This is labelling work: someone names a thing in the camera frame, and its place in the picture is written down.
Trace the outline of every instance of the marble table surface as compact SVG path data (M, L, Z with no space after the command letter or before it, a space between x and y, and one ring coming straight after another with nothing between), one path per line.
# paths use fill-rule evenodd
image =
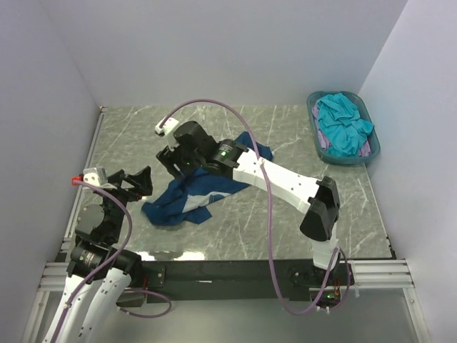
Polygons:
M166 143L154 127L171 107L107 107L102 111L101 129L90 166L104 166L107 174L120 169L135 174L146 165L152 168L155 200L172 180L157 161ZM365 165L334 166L316 154L306 106L238 106L256 140L270 146L274 162L299 174L336 180L341 200L336 235L351 258L390 258L389 241L383 227ZM196 120L216 140L235 139L244 131L241 122L217 106L188 106L174 118ZM82 204L99 203L83 192ZM174 227L156 227L141 213L142 201L130 203L134 231L127 249L143 260L230 260L266 259L267 196L249 187L210 204L212 218L203 224L189 222ZM277 259L311 258L311 244L300 232L303 215L285 201L273 198L273 249ZM126 220L121 239L126 233Z

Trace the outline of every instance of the white wall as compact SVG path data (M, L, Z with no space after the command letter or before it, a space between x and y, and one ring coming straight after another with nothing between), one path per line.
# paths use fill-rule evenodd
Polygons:
M41 0L99 104L357 92L406 0Z
M409 0L362 87L381 142L369 167L435 342L457 342L457 2Z
M59 250L98 108L37 0L0 0L0 341Z

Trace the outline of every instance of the red connector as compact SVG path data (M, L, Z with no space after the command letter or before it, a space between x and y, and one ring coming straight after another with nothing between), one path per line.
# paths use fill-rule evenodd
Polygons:
M79 175L78 177L71 177L71 185L72 186L78 186L77 184L74 183L75 181L83 181L83 176Z

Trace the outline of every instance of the blue cloth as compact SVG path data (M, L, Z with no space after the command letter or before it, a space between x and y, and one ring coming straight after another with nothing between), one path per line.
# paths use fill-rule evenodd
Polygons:
M358 108L342 93L325 95L317 101L319 128L331 142L334 156L358 156L374 125L360 118Z
M253 148L251 138L243 132L235 139L240 144ZM260 155L271 161L273 154L270 148L257 144ZM233 193L248 187L248 184L215 177L202 168L181 180L170 182L168 189L153 203L146 202L141 211L154 225L171 226L186 220L195 224L211 218L207 204L216 202Z

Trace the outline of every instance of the teal plastic basket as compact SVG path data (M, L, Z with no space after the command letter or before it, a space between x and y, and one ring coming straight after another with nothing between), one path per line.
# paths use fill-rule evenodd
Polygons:
M339 157L339 156L330 155L327 151L325 151L321 147L321 143L319 142L319 138L317 135L317 127L316 127L316 123L314 122L312 109L313 109L314 105L316 104L316 102L323 96L325 96L327 94L337 94L337 93L344 94L345 96L348 97L349 100L351 100L358 107L358 111L360 112L360 117L363 120L372 122L370 115L368 114L368 111L367 111L362 99L359 96L355 95L354 93L351 93L349 91L316 91L316 92L312 93L312 95L308 96L308 100L306 101L306 104L308 105L309 121L311 123L311 128L313 129L314 144L316 145L317 154L322 161L324 161L326 163L330 163L330 164L369 163L372 159L374 159L376 156L378 156L378 154L381 150L381 145L379 144L378 136L376 135L375 129L373 130L373 132L371 132L370 136L368 136L368 142L370 144L370 149L371 149L371 154L369 156Z

